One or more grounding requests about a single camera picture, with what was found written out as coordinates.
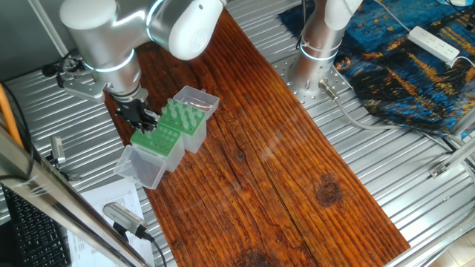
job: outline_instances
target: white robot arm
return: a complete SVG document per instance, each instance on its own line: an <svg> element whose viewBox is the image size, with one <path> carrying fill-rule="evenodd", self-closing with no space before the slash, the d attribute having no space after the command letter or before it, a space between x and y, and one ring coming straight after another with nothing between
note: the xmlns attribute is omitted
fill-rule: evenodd
<svg viewBox="0 0 475 267"><path fill-rule="evenodd" d="M178 59L199 56L211 39L225 0L66 0L60 18L69 30L95 83L74 79L62 85L75 96L117 102L117 115L142 132L152 131L157 116L148 109L148 92L134 48L153 41Z"/></svg>

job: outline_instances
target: blue patterned cloth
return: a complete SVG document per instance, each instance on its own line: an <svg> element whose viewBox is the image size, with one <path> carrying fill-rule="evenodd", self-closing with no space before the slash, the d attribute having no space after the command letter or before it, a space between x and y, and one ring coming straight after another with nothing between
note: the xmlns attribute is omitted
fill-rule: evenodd
<svg viewBox="0 0 475 267"><path fill-rule="evenodd" d="M465 28L471 7L456 13L434 0L384 0L410 29L423 27L475 57L475 34ZM307 3L308 14L315 8ZM279 15L295 36L301 6ZM459 60L452 69L405 37L407 31L380 5L366 0L347 27L336 67L347 77L368 111L388 124L445 136L475 105L475 68ZM462 137L475 127L472 125Z"/></svg>

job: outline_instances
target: metal clamp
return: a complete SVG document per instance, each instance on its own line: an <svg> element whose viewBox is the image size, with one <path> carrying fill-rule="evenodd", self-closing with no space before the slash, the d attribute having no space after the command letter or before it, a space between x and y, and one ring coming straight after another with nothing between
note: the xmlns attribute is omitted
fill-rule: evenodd
<svg viewBox="0 0 475 267"><path fill-rule="evenodd" d="M475 138L470 139L462 147L457 149L453 154L451 154L443 162L439 163L437 166L429 170L430 175L435 178L448 170L453 166L457 166L461 161L467 159L470 154L475 151Z"/></svg>

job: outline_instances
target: white power strip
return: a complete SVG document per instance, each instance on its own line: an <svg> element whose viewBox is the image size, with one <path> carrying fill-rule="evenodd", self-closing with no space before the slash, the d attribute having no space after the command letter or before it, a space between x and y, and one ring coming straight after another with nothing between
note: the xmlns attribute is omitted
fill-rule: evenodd
<svg viewBox="0 0 475 267"><path fill-rule="evenodd" d="M460 53L455 47L419 26L415 26L409 32L407 38L450 66L453 65L454 59Z"/></svg>

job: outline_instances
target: wood knot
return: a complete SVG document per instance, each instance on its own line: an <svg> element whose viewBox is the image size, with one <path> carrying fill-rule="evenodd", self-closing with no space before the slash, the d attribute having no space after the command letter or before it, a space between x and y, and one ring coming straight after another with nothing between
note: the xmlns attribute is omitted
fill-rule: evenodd
<svg viewBox="0 0 475 267"><path fill-rule="evenodd" d="M318 188L317 198L321 205L324 207L335 204L340 199L341 190L334 182L321 185Z"/></svg>
<svg viewBox="0 0 475 267"><path fill-rule="evenodd" d="M237 157L239 160L245 160L246 154L240 149L237 151Z"/></svg>
<svg viewBox="0 0 475 267"><path fill-rule="evenodd" d="M249 249L244 252L234 267L272 267L269 255L256 251L255 249Z"/></svg>

